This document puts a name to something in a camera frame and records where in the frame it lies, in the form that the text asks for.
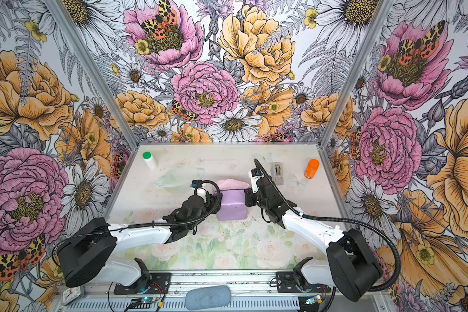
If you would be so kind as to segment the pink wrapping paper sheet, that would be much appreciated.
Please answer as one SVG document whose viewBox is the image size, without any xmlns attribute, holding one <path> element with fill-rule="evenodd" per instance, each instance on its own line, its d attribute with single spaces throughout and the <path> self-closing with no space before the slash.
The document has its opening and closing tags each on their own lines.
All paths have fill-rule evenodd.
<svg viewBox="0 0 468 312">
<path fill-rule="evenodd" d="M 217 185 L 222 194 L 220 210 L 216 213 L 219 221 L 237 221 L 248 218 L 244 190 L 250 185 L 236 179 L 221 179 Z"/>
</svg>

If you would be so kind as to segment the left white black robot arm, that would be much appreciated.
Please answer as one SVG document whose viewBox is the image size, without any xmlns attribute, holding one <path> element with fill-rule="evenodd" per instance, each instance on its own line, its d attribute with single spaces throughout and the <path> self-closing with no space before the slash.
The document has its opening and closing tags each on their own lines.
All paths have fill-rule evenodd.
<svg viewBox="0 0 468 312">
<path fill-rule="evenodd" d="M 141 259 L 118 257 L 127 249 L 146 245 L 165 245 L 185 238 L 221 207 L 222 194 L 190 196 L 179 209 L 157 222 L 145 224 L 108 224 L 95 218 L 57 249 L 57 257 L 67 287 L 89 282 L 109 282 L 146 292 L 152 283 L 149 270 Z"/>
</svg>

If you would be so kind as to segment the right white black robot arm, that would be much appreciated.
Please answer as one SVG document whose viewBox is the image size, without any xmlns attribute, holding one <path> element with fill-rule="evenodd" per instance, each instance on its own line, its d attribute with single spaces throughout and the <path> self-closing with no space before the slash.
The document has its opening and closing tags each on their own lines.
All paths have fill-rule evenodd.
<svg viewBox="0 0 468 312">
<path fill-rule="evenodd" d="M 335 287 L 353 302 L 366 292 L 380 290 L 383 270 L 359 231 L 344 231 L 306 215 L 258 170 L 252 170 L 249 177 L 245 204 L 258 206 L 270 223 L 300 235 L 326 254 L 325 260 L 305 257 L 295 266 L 293 279 L 299 290 L 308 292 L 316 285 Z"/>
</svg>

